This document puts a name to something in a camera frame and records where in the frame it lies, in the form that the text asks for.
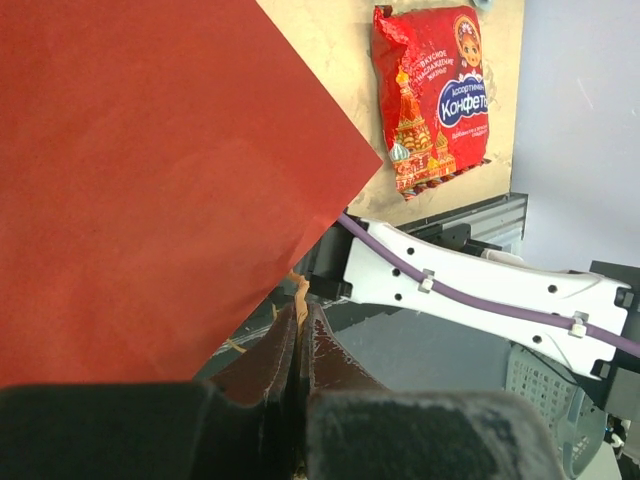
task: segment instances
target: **red candy package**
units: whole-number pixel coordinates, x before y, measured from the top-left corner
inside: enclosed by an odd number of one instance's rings
[[[478,17],[471,7],[373,14],[384,138],[405,199],[483,163],[489,137]]]

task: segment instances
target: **plywood panel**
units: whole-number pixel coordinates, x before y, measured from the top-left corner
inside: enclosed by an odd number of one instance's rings
[[[509,191],[514,142],[524,0],[496,1],[479,12],[485,82],[490,95],[490,165],[475,169],[417,199],[395,191],[378,112],[377,85],[369,57],[376,0],[258,0],[277,27],[384,161],[351,202],[350,213],[400,224]],[[459,0],[390,1],[398,12],[468,5]],[[349,172],[349,162],[344,171]]]

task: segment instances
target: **red paper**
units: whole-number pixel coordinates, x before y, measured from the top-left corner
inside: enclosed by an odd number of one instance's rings
[[[0,384],[190,378],[378,157],[252,1],[0,5]]]

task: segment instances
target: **black plastic part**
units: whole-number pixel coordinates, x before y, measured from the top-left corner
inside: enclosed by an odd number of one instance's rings
[[[538,414],[506,393],[317,392],[310,480],[561,480]]]
[[[365,222],[354,218],[361,227]],[[313,247],[308,271],[309,293],[328,300],[338,300],[351,295],[351,285],[344,281],[353,235],[342,225],[336,223],[325,232]]]
[[[418,225],[415,223],[411,223],[408,225],[402,225],[398,227],[398,230],[411,235],[418,240],[422,240],[424,242],[434,243],[438,236],[442,237],[443,228],[440,223],[425,223],[424,221],[419,222]]]
[[[483,200],[481,202],[476,202],[471,205],[467,205],[465,207],[454,208],[453,210],[448,210],[443,213],[438,213],[436,215],[431,215],[429,217],[414,220],[413,222],[405,223],[398,227],[398,229],[402,230],[409,235],[413,235],[413,231],[420,230],[425,225],[435,225],[441,224],[446,221],[450,221],[452,218],[456,218],[461,215],[469,214],[469,213],[478,213],[487,211],[489,209],[495,208],[501,204],[506,204],[514,199],[527,199],[528,195],[524,193],[508,193],[506,195],[498,195],[497,197],[488,198],[487,200]]]
[[[440,227],[440,230],[441,232],[435,238],[425,238],[424,240],[449,250],[460,251],[471,238],[471,225],[466,223],[460,223],[444,230]]]
[[[480,240],[469,239],[465,246],[460,250],[462,253],[466,253],[467,255],[473,255],[474,257],[479,257],[482,255],[482,252],[485,250],[499,250],[502,251],[502,247],[499,245],[494,245],[492,243],[481,242]]]
[[[203,420],[225,403],[207,383],[6,389],[0,478],[188,479]]]
[[[640,268],[594,261],[590,271],[630,286],[618,289],[611,303],[627,310],[622,336],[640,343]],[[603,380],[575,378],[596,406],[619,418],[640,421],[640,359],[617,350],[611,363],[597,361],[592,373]]]

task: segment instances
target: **purple cable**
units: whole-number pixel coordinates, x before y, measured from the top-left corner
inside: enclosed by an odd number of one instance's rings
[[[392,266],[396,267],[402,273],[415,280],[418,283],[422,283],[426,278],[426,274],[415,268],[413,265],[405,262],[398,257],[391,250],[382,245],[378,240],[369,235],[360,225],[354,220],[349,218],[346,214],[341,214],[338,222],[349,230],[355,237],[360,239],[362,243],[368,246],[375,253],[384,258]],[[514,307],[511,305],[504,305],[502,303],[493,302],[491,300],[485,300],[482,298],[468,295],[460,290],[456,290],[448,285],[445,285],[438,280],[433,280],[432,290],[440,295],[449,298],[468,307],[477,308],[486,312],[495,313],[498,315],[504,315],[507,317],[519,318],[521,320],[528,320],[535,323],[541,323],[543,325],[550,325],[552,327],[558,327],[565,330],[570,330],[575,320],[573,318],[562,317],[559,315],[551,315],[549,313],[537,312],[535,310],[529,310],[521,307]],[[629,340],[627,338],[620,337],[614,333],[604,330],[595,325],[589,325],[587,323],[587,335],[600,340],[601,342],[608,343],[624,352],[627,352],[636,357],[640,357],[640,344]]]

